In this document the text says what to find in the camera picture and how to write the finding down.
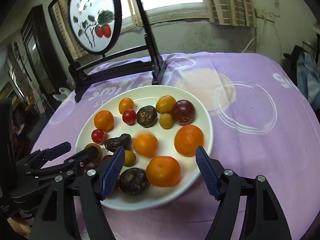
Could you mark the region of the person's left hand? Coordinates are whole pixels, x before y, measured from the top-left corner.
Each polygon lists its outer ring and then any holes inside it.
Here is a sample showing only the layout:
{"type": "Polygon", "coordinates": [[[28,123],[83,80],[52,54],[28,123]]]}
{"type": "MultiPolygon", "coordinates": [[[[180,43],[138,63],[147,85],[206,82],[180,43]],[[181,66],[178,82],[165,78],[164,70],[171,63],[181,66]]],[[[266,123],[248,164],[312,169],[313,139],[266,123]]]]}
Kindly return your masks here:
{"type": "Polygon", "coordinates": [[[10,217],[7,219],[7,221],[16,233],[26,239],[30,238],[31,227],[25,220],[10,217]]]}

